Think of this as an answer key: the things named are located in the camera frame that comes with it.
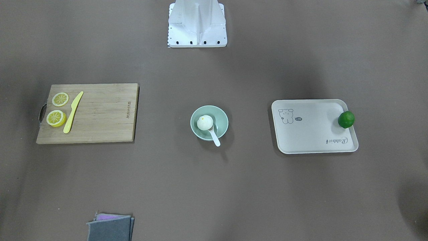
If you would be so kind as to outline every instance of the mint green bowl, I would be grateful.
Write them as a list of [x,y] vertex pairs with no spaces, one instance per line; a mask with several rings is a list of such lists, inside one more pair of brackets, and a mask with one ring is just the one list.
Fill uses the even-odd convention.
[[195,135],[201,138],[202,140],[213,140],[209,131],[200,130],[196,125],[199,117],[205,114],[213,118],[214,132],[218,138],[222,137],[224,133],[226,133],[227,128],[229,127],[229,119],[227,118],[226,113],[224,113],[222,109],[214,105],[204,105],[195,110],[195,112],[193,112],[193,115],[190,118],[190,127],[192,128],[193,133],[195,133]]

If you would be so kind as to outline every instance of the knife handle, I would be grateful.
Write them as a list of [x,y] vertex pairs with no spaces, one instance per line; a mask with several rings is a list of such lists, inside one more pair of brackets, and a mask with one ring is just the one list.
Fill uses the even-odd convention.
[[68,117],[65,126],[64,126],[64,133],[67,134],[70,132],[71,125],[73,124],[74,114],[76,113],[76,109],[72,109],[70,116]]

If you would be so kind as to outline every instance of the wooden cutting board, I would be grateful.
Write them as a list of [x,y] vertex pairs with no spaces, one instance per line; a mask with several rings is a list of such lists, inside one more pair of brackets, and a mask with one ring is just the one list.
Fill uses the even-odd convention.
[[[83,91],[69,133],[65,125],[51,127],[46,116],[53,110],[61,110],[67,117],[71,103]],[[69,95],[61,107],[52,104],[52,97],[59,92]],[[138,84],[54,84],[51,86],[37,144],[131,142],[134,140]]]

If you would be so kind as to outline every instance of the white ball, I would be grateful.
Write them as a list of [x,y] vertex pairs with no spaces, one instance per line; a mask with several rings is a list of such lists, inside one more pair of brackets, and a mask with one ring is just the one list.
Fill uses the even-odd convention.
[[200,130],[208,130],[213,126],[213,118],[207,114],[203,115],[199,117],[196,124]]

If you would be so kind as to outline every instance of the cartoon bear drawing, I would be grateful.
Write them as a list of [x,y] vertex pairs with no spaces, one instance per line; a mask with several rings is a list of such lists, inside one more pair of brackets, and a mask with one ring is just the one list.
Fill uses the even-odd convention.
[[293,123],[293,109],[279,109],[278,111],[284,124]]

